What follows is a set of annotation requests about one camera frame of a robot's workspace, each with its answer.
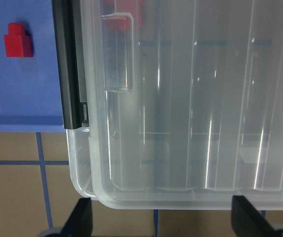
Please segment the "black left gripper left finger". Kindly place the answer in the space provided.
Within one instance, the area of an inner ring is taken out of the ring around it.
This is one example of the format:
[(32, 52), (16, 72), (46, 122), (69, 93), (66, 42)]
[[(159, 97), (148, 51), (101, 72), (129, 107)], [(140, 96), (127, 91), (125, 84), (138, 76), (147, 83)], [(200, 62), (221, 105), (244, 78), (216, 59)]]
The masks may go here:
[(91, 198), (80, 198), (62, 228), (63, 237), (90, 237), (93, 230)]

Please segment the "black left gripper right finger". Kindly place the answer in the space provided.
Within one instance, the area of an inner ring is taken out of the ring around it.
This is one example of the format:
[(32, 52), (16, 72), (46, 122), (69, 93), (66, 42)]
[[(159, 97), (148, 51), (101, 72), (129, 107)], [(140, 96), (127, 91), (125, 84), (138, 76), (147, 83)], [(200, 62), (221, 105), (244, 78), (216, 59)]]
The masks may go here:
[(279, 236), (244, 196), (232, 197), (231, 226), (237, 237)]

